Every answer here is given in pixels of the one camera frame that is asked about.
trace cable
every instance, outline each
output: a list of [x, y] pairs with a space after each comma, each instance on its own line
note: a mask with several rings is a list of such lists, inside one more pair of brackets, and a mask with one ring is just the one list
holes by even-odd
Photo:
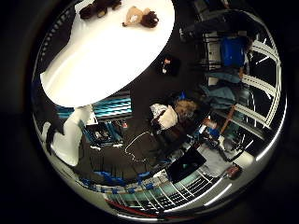
[[143, 160], [136, 160], [135, 159], [135, 155], [133, 154], [133, 153], [131, 153], [131, 152], [128, 152], [127, 151], [127, 148], [135, 141], [135, 140], [137, 140], [137, 138], [139, 138], [139, 137], [141, 137], [143, 134], [145, 134], [145, 133], [149, 133], [150, 135], [151, 135], [151, 133], [150, 132], [143, 132], [143, 133], [141, 133], [139, 136], [137, 136], [125, 149], [124, 149], [124, 152], [126, 153], [126, 154], [129, 154], [129, 155], [131, 155], [131, 156], [133, 156], [133, 158], [132, 158], [132, 161], [146, 161], [147, 159], [143, 159]]

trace desk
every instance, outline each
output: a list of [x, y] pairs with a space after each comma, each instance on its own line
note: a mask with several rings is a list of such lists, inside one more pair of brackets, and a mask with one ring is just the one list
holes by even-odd
[[[84, 21], [78, 12], [92, 1], [75, 5], [69, 42], [40, 75], [45, 93], [56, 105], [89, 105], [120, 90], [155, 60], [172, 33], [171, 0], [123, 0], [118, 10], [109, 9], [105, 17]], [[158, 25], [122, 27], [131, 6], [155, 11]]]

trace round table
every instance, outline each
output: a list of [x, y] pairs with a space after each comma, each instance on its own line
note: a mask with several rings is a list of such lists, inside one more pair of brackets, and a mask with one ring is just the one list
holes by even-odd
[[[138, 77], [160, 54], [173, 30], [171, 0], [122, 0], [103, 18], [82, 20], [78, 12], [93, 0], [75, 5], [77, 12], [67, 45], [40, 74], [47, 96], [56, 104], [77, 107], [98, 102]], [[122, 27], [132, 6], [155, 11], [155, 28]]]

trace black monitor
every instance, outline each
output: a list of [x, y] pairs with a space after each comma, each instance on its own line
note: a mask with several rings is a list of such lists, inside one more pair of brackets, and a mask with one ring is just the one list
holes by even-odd
[[194, 148], [190, 148], [181, 158], [174, 161], [167, 169], [168, 177], [177, 183], [193, 173], [206, 162], [206, 159]]

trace doll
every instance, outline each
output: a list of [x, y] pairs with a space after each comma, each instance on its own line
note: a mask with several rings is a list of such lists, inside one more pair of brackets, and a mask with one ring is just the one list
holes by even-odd
[[91, 18], [93, 15], [96, 15], [98, 18], [101, 18], [107, 14], [109, 7], [112, 10], [116, 10], [121, 6], [121, 0], [94, 0], [92, 4], [84, 7], [79, 15], [83, 20]]
[[141, 11], [137, 7], [130, 7], [127, 12], [126, 20], [122, 23], [122, 26], [131, 26], [141, 24], [148, 28], [154, 28], [158, 24], [159, 19], [154, 11], [150, 11], [147, 7]]

